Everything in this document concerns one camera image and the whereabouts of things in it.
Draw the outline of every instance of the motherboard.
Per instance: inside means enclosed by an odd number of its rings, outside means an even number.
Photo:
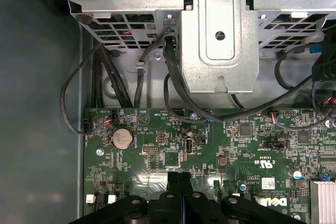
[[[239,111],[211,110],[218,115]],[[261,205],[311,223],[311,183],[331,182],[336,176],[332,124],[286,131],[269,112],[192,124],[165,109],[88,109],[85,127],[95,128],[112,113],[111,123],[85,138],[85,214],[127,195],[149,200],[166,190],[167,172],[175,171],[190,172],[194,190],[217,201],[230,194],[252,194]],[[175,113],[199,118],[189,110]],[[309,109],[275,113],[286,126],[322,119]]]

